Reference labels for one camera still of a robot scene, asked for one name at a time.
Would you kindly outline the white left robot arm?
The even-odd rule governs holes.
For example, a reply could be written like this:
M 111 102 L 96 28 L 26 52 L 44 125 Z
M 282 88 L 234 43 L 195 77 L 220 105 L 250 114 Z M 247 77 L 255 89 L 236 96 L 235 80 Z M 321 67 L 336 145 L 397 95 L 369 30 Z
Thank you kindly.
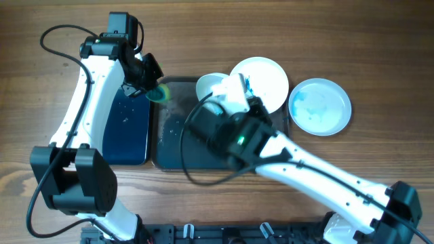
M 163 72 L 154 55 L 140 56 L 126 35 L 103 33 L 88 37 L 71 103 L 62 124 L 47 146 L 36 146 L 30 165 L 37 187 L 26 214 L 28 232 L 40 239 L 52 238 L 89 222 L 118 243 L 141 243 L 146 233 L 140 216 L 117 198 L 117 177 L 102 154 L 103 137 L 111 106 L 119 88 L 127 96 L 145 95 L 154 102 L 169 98 L 168 88 L 157 81 Z M 32 225 L 33 210 L 41 195 L 49 209 L 78 221 L 56 232 L 38 233 Z

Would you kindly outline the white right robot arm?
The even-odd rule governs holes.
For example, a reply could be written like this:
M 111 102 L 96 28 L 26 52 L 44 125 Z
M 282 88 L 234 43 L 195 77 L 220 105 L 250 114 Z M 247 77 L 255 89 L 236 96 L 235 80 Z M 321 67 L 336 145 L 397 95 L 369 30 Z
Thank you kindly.
M 332 210 L 323 238 L 328 243 L 409 243 L 420 236 L 422 212 L 416 189 L 358 178 L 312 155 L 268 124 L 267 112 L 240 74 L 213 84 L 206 96 L 228 115 L 208 140 L 216 154 L 233 157 L 257 174 L 291 186 Z

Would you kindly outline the white plate with streak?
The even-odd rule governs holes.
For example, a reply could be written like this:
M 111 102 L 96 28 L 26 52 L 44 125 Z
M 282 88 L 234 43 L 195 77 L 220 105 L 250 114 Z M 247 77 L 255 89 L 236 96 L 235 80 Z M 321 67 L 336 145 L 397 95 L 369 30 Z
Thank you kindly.
M 332 136 L 345 129 L 352 117 L 351 100 L 337 83 L 307 79 L 291 91 L 288 110 L 293 122 L 314 136 Z

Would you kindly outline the green yellow sponge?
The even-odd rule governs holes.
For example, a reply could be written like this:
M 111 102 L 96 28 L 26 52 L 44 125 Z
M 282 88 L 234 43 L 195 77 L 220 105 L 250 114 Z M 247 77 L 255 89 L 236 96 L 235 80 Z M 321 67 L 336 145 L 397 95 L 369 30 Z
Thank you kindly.
M 164 83 L 159 84 L 155 89 L 147 92 L 145 96 L 155 103 L 165 103 L 171 99 L 170 89 Z

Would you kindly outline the white plate with blue splat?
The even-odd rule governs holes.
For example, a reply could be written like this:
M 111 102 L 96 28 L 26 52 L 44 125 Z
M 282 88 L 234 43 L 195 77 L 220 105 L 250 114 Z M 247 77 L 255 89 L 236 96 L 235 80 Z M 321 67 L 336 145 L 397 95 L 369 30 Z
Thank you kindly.
M 212 92 L 212 86 L 220 84 L 226 77 L 228 77 L 228 75 L 224 73 L 210 73 L 200 77 L 195 87 L 198 100 L 202 100 L 210 94 Z

